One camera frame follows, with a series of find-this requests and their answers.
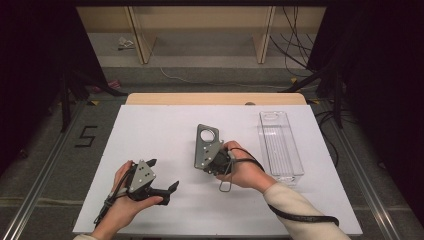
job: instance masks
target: metal part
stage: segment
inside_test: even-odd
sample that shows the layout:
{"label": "metal part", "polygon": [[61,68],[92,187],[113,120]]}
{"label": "metal part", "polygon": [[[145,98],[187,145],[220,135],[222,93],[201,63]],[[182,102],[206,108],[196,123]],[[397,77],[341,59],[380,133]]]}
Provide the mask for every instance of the metal part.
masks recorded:
{"label": "metal part", "polygon": [[167,190],[154,189],[150,185],[156,178],[156,174],[151,167],[156,164],[156,159],[147,162],[140,160],[138,164],[134,164],[129,170],[126,188],[127,195],[134,201],[143,201],[151,196],[161,196],[162,202],[158,205],[168,205],[171,200],[171,194],[177,190],[179,181],[172,184]]}
{"label": "metal part", "polygon": [[197,126],[194,167],[209,174],[228,174],[231,158],[222,149],[224,141],[219,140],[219,130],[203,124]]}
{"label": "metal part", "polygon": [[[205,133],[212,134],[213,138],[205,138]],[[199,124],[197,126],[194,167],[202,170],[205,169],[218,154],[222,144],[223,142],[219,141],[218,129]]]}
{"label": "metal part", "polygon": [[145,161],[140,160],[136,166],[134,178],[131,182],[129,192],[133,193],[135,189],[143,187],[143,185],[148,184],[156,178],[152,169],[147,165]]}

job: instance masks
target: black plastic part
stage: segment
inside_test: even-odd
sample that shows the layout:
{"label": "black plastic part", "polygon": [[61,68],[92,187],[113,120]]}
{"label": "black plastic part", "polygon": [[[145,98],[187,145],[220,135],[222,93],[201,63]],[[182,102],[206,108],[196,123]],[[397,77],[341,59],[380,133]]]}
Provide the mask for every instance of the black plastic part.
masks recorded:
{"label": "black plastic part", "polygon": [[229,174],[231,173],[231,166],[229,166],[231,158],[228,155],[227,151],[224,149],[219,150],[215,158],[207,167],[203,169],[204,172],[220,175],[220,174]]}

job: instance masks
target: person's right hand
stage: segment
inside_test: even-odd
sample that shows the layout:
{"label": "person's right hand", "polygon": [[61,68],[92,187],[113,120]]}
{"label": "person's right hand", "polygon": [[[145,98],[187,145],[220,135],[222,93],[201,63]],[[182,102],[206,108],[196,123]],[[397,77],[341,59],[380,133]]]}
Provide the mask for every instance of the person's right hand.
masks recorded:
{"label": "person's right hand", "polygon": [[[229,141],[224,144],[224,148],[230,150],[236,159],[253,159],[247,151],[236,141]],[[218,175],[217,179],[224,182],[232,182],[243,188],[253,188],[264,193],[277,181],[263,172],[256,164],[251,162],[236,162],[230,174]]]}

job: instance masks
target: hand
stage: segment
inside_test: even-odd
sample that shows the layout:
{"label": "hand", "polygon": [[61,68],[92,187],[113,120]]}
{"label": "hand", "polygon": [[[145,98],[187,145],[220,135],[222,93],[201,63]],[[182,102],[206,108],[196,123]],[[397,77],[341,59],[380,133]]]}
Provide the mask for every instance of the hand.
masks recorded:
{"label": "hand", "polygon": [[[243,148],[236,141],[225,143],[224,148],[230,150],[236,159],[253,159],[247,151],[240,150]],[[243,188],[253,188],[261,193],[264,193],[269,187],[277,182],[273,177],[264,173],[256,164],[251,162],[237,162],[237,160],[230,174],[218,175],[216,178],[225,182],[231,181]]]}
{"label": "hand", "polygon": [[[114,191],[118,186],[119,180],[121,180],[125,172],[131,168],[131,165],[132,161],[128,161],[115,173],[115,180],[112,191]],[[91,236],[99,240],[112,239],[112,237],[121,228],[124,228],[131,223],[137,213],[160,203],[162,200],[163,198],[158,196],[150,197],[140,202],[133,201],[128,196],[123,196],[116,199],[115,203],[112,205],[112,207],[110,207],[106,216],[102,219],[96,229],[94,229]]]}

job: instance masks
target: black strap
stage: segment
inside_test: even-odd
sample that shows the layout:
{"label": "black strap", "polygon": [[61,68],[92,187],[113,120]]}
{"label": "black strap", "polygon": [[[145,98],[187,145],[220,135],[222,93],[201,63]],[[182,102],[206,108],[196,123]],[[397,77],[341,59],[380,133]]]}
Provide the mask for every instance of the black strap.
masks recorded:
{"label": "black strap", "polygon": [[287,220],[296,221],[296,222],[306,222],[306,223],[332,222],[332,223],[336,224],[336,226],[339,226],[339,220],[335,217],[332,217],[332,216],[294,215],[294,214],[282,212],[282,211],[276,209],[275,207],[273,207],[269,204],[268,204],[268,206],[275,214],[277,214],[277,216],[284,218],[284,219],[287,219]]}

